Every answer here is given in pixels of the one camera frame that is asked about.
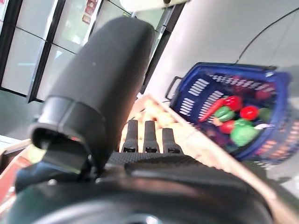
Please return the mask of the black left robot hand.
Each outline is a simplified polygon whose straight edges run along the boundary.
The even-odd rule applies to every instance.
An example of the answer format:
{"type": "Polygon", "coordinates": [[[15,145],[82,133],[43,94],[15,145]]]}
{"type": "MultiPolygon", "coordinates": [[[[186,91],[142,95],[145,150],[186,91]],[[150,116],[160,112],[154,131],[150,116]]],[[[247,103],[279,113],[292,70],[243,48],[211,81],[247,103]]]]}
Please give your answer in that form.
{"type": "Polygon", "coordinates": [[[272,224],[266,200],[183,153],[119,152],[154,29],[120,17],[54,83],[29,128],[43,158],[18,171],[5,224],[272,224]]]}

